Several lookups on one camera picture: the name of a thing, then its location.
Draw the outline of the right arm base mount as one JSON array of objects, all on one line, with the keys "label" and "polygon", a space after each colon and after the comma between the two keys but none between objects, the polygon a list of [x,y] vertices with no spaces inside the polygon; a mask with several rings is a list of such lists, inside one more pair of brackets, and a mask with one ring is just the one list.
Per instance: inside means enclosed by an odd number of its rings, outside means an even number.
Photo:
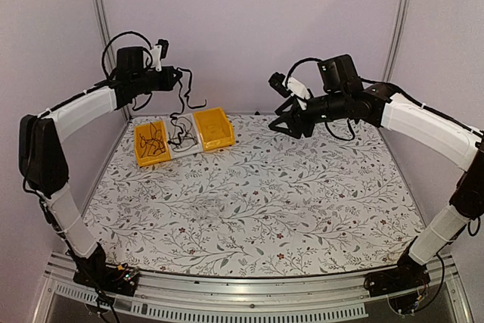
[{"label": "right arm base mount", "polygon": [[406,295],[389,300],[389,306],[394,312],[407,315],[417,311],[419,303],[427,293],[429,283],[427,266],[415,262],[409,256],[409,252],[405,251],[400,256],[396,267],[366,274],[363,286],[371,297],[412,290]]}]

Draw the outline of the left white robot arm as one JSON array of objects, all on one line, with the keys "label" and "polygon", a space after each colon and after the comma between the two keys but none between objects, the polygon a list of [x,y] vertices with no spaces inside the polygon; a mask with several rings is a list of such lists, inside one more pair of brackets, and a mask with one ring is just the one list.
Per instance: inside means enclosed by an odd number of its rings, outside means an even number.
[{"label": "left white robot arm", "polygon": [[75,94],[39,114],[27,114],[19,125],[18,164],[23,189],[39,199],[45,218],[77,258],[89,259],[101,250],[82,220],[70,188],[70,169],[65,144],[95,120],[131,104],[140,95],[169,92],[180,79],[174,67],[163,65],[169,42],[150,42],[139,32],[125,31],[108,43],[125,36],[143,41],[116,52],[116,64],[91,88]]}]

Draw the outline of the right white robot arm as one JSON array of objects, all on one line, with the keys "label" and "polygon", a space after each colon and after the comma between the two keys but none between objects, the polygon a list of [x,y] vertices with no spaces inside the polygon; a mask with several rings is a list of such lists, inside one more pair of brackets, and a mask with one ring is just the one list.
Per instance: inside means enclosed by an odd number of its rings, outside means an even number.
[{"label": "right white robot arm", "polygon": [[278,117],[270,130],[309,138],[318,123],[363,121],[418,141],[463,172],[448,206],[411,242],[392,271],[391,283],[406,290],[419,279],[419,266],[483,215],[483,133],[417,101],[395,84],[360,77],[348,54],[312,62],[321,75],[322,96],[315,97],[294,78],[293,68],[271,75],[268,84],[285,102],[275,111]]}]

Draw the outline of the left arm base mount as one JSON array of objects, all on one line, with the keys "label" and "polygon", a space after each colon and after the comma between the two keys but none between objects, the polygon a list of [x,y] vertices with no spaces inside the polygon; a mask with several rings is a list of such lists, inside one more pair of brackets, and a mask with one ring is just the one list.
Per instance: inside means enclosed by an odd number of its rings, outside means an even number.
[{"label": "left arm base mount", "polygon": [[106,253],[100,244],[89,257],[78,256],[71,246],[68,247],[67,252],[76,264],[76,272],[73,277],[75,283],[103,292],[128,297],[135,295],[139,270],[127,263],[117,266],[107,264]]}]

